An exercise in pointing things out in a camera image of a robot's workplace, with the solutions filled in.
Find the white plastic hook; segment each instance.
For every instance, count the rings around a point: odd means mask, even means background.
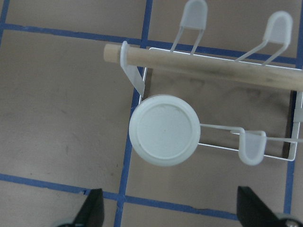
[[[144,95],[145,83],[138,71],[137,66],[127,64],[127,52],[129,44],[127,41],[123,41],[120,53],[120,65],[128,79],[131,81],[134,88],[139,92],[141,96]]]
[[[267,22],[266,30],[263,36],[263,42],[242,55],[235,61],[241,61],[253,53],[261,50],[267,45],[268,42],[283,44],[283,46],[274,53],[270,58],[268,58],[262,65],[267,65],[281,53],[283,53],[289,46],[292,35],[293,19],[289,13],[285,11],[278,11],[272,14]]]
[[[180,29],[170,49],[170,52],[174,51],[184,31],[184,28],[187,28],[187,29],[199,30],[198,37],[190,53],[190,54],[194,54],[203,36],[203,33],[206,29],[207,10],[208,10],[207,4],[204,0],[189,0],[186,3],[183,10],[183,16],[180,22]]]

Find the white round lid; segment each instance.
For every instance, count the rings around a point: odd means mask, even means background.
[[[180,98],[151,96],[135,109],[129,136],[145,161],[172,166],[189,158],[200,140],[200,121],[194,109]]]

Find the black object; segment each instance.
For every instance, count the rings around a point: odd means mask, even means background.
[[[102,227],[103,221],[104,204],[102,189],[92,189],[73,223],[63,224],[58,227]]]
[[[238,187],[237,216],[243,227],[303,227],[290,215],[274,214],[249,187]]]

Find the floor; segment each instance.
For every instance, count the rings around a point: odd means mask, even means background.
[[[241,226],[238,185],[250,186],[275,212],[302,219],[302,145],[295,162],[265,158],[254,167],[216,148],[199,147],[172,167],[150,165],[132,151],[128,121],[139,95],[117,64],[104,62],[103,48],[127,40],[170,49],[185,3],[0,0],[2,226],[46,227],[72,219],[93,188],[104,190],[106,227]],[[272,64],[302,68],[300,0],[207,4],[197,53],[239,57],[261,42],[268,17],[285,10],[294,20],[292,42]],[[190,51],[196,35],[186,31],[176,49]],[[248,61],[262,62],[276,49],[269,45]],[[193,85],[188,99],[197,95]],[[284,98],[288,105],[289,93]],[[260,115],[259,121],[274,133],[278,117]]]

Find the wooden rod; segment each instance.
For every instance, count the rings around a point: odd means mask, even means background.
[[[104,49],[105,61],[119,63],[120,52],[121,45],[106,44]],[[303,91],[303,73],[297,69],[260,66],[136,47],[129,48],[127,63],[151,69],[185,73],[196,79],[228,79],[255,85]]]

